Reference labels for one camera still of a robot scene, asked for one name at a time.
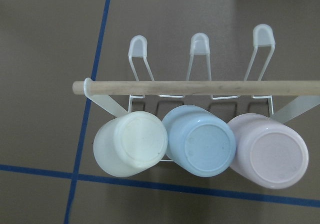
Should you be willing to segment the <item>pink plastic cup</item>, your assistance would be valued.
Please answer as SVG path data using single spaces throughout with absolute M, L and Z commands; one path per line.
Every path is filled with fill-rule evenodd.
M 232 170 L 269 189 L 290 187 L 304 176 L 309 152 L 293 129 L 254 113 L 239 115 L 228 125 L 237 146 Z

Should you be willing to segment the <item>blue plastic cup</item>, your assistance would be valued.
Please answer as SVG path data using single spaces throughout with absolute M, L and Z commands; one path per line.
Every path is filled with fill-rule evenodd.
M 168 135 L 166 155 L 193 175 L 213 177 L 224 172 L 235 157 L 231 128 L 209 111 L 182 105 L 163 118 Z

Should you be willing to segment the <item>white plastic cup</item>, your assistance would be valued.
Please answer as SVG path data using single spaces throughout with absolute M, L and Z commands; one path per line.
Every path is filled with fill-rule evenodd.
M 167 137 L 163 123 L 156 116 L 135 111 L 103 125 L 95 136 L 93 153 L 107 174 L 130 177 L 162 160 Z

